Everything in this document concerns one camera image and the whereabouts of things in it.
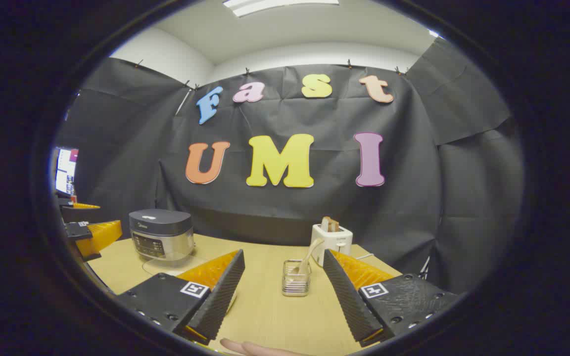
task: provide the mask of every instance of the foam letter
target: foam letter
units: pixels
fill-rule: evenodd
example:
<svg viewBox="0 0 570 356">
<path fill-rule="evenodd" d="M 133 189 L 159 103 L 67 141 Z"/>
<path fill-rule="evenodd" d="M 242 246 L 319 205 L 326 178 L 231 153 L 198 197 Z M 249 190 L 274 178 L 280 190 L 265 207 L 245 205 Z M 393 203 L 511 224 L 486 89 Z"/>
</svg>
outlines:
<svg viewBox="0 0 570 356">
<path fill-rule="evenodd" d="M 360 79 L 360 83 L 366 85 L 366 90 L 373 100 L 380 103 L 390 103 L 393 101 L 393 96 L 391 94 L 384 94 L 382 90 L 382 87 L 388 86 L 386 81 L 380 81 L 375 75 L 369 75 L 368 77 Z"/>
<path fill-rule="evenodd" d="M 333 89 L 327 83 L 331 79 L 326 74 L 308 74 L 303 78 L 303 95 L 305 97 L 328 97 Z"/>
<path fill-rule="evenodd" d="M 233 101 L 235 103 L 242 103 L 247 101 L 249 103 L 254 103 L 263 99 L 263 89 L 265 84 L 261 82 L 247 83 L 240 86 L 240 91 L 233 96 Z"/>
<path fill-rule="evenodd" d="M 199 113 L 201 117 L 199 118 L 199 124 L 203 124 L 204 122 L 208 121 L 211 117 L 217 113 L 217 109 L 213 108 L 213 106 L 219 105 L 219 93 L 224 91 L 222 87 L 216 87 L 211 90 L 206 96 L 199 99 L 197 102 L 197 106 L 199 106 Z"/>
<path fill-rule="evenodd" d="M 263 187 L 267 178 L 263 176 L 263 166 L 270 176 L 273 185 L 281 182 L 285 168 L 287 177 L 283 184 L 287 187 L 309 188 L 314 185 L 314 179 L 309 176 L 309 146 L 314 142 L 314 136 L 306 133 L 292 135 L 281 153 L 278 152 L 270 136 L 255 136 L 249 139 L 253 147 L 252 170 L 246 179 L 247 185 Z"/>
<path fill-rule="evenodd" d="M 224 161 L 224 153 L 230 147 L 230 142 L 221 141 L 212 144 L 215 153 L 212 156 L 212 163 L 207 172 L 199 171 L 199 163 L 201 162 L 201 154 L 204 149 L 208 148 L 207 143 L 193 143 L 188 146 L 188 162 L 186 162 L 186 178 L 194 184 L 208 184 L 217 179 L 221 172 L 221 164 Z"/>
<path fill-rule="evenodd" d="M 360 187 L 378 187 L 384 184 L 384 177 L 380 173 L 382 136 L 377 133 L 356 133 L 353 139 L 360 144 L 360 175 L 355 184 Z"/>
</svg>

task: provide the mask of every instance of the small glass container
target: small glass container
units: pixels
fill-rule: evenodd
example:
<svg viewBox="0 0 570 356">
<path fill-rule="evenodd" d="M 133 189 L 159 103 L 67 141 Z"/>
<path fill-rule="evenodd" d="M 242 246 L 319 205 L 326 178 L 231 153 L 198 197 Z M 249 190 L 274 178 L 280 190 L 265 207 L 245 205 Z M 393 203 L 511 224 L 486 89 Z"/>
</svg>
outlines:
<svg viewBox="0 0 570 356">
<path fill-rule="evenodd" d="M 291 271 L 298 267 L 302 260 L 287 260 L 283 262 L 283 295 L 287 297 L 305 297 L 309 294 L 309 285 L 311 283 L 312 268 L 307 262 L 304 266 L 305 271 L 299 271 L 299 274 L 293 274 Z"/>
</svg>

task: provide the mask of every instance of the wooden spoon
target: wooden spoon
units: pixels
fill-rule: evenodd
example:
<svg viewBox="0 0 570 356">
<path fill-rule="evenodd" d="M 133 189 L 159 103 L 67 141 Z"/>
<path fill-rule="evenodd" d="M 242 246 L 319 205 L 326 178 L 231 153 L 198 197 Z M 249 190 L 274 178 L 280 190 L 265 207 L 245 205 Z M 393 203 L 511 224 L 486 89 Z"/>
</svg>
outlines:
<svg viewBox="0 0 570 356">
<path fill-rule="evenodd" d="M 317 238 L 314 240 L 314 242 L 312 242 L 312 245 L 309 245 L 309 251 L 307 252 L 307 256 L 305 256 L 305 258 L 303 259 L 303 261 L 300 262 L 300 264 L 298 265 L 298 267 L 294 267 L 294 269 L 291 270 L 291 274 L 305 274 L 305 273 L 299 273 L 301 269 L 304 269 L 305 266 L 307 265 L 307 261 L 309 260 L 309 257 L 312 255 L 312 252 L 314 251 L 314 249 L 316 247 L 318 247 L 319 244 L 323 243 L 324 239 L 321 238 Z"/>
</svg>

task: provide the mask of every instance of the computer monitor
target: computer monitor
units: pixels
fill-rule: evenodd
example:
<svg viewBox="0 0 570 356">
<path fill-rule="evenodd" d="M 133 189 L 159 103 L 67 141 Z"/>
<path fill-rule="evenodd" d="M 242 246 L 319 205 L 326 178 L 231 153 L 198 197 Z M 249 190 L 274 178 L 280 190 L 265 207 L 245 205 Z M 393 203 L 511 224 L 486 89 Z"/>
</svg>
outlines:
<svg viewBox="0 0 570 356">
<path fill-rule="evenodd" d="M 54 182 L 56 191 L 61 194 L 73 195 L 74 172 L 76 170 L 76 160 L 79 156 L 77 148 L 57 147 L 54 150 L 56 156 L 56 174 Z"/>
</svg>

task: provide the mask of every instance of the table surface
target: table surface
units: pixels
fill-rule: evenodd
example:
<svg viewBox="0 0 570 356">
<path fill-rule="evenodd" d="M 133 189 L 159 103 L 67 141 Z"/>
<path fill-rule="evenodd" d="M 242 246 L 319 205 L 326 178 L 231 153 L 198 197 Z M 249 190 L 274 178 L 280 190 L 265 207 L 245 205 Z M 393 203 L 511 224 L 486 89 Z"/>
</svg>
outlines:
<svg viewBox="0 0 570 356">
<path fill-rule="evenodd" d="M 194 239 L 194 258 L 181 265 L 169 267 L 147 262 L 149 259 L 136 252 L 131 239 L 111 244 L 102 250 L 100 259 L 90 261 L 89 265 L 114 293 L 120 294 L 157 272 L 179 274 L 241 248 L 246 268 L 237 286 L 237 298 L 222 322 L 217 339 L 208 347 L 229 352 L 220 344 L 222 338 L 228 338 L 319 356 L 345 355 L 362 349 L 351 336 L 329 278 L 315 262 L 310 261 L 311 284 L 306 297 L 281 294 L 283 262 L 302 259 L 307 246 L 261 245 L 199 234 Z M 367 254 L 364 248 L 351 246 L 351 256 Z M 388 273 L 399 273 L 374 256 L 362 261 Z"/>
</svg>

